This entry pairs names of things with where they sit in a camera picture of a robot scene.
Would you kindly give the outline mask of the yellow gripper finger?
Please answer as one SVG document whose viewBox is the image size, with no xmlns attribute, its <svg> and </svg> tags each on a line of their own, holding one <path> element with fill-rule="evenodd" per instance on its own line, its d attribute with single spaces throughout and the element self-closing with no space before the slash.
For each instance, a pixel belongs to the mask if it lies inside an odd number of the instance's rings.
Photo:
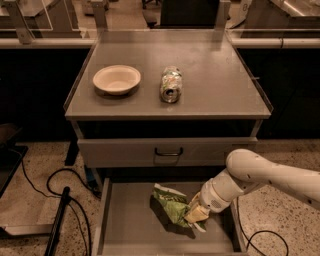
<svg viewBox="0 0 320 256">
<path fill-rule="evenodd" d="M 192 207 L 193 205 L 199 204 L 199 195 L 200 195 L 200 192 L 198 192 L 198 193 L 192 198 L 192 200 L 191 200 L 190 203 L 189 203 L 189 206 L 190 206 L 190 207 Z"/>
<path fill-rule="evenodd" d="M 184 219 L 189 223 L 196 223 L 209 218 L 210 210 L 201 206 L 192 206 L 191 209 L 186 213 Z"/>
</svg>

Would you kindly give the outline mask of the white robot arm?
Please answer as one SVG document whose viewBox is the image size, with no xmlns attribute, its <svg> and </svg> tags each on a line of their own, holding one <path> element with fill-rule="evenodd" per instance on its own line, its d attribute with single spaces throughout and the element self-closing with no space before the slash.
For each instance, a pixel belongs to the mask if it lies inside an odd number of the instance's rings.
<svg viewBox="0 0 320 256">
<path fill-rule="evenodd" d="M 239 196 L 271 185 L 320 209 L 320 172 L 271 162 L 248 149 L 236 149 L 226 158 L 226 168 L 205 182 L 189 203 L 185 220 L 194 224 L 220 213 Z"/>
</svg>

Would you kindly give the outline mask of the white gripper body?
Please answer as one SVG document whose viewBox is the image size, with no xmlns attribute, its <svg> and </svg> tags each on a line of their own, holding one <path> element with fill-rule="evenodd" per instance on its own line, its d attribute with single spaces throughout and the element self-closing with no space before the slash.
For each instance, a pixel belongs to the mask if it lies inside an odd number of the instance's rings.
<svg viewBox="0 0 320 256">
<path fill-rule="evenodd" d="M 244 194 L 245 185 L 233 178 L 224 169 L 218 175 L 205 182 L 200 190 L 199 200 L 203 207 L 213 213 L 220 213 L 226 209 L 231 202 Z"/>
</svg>

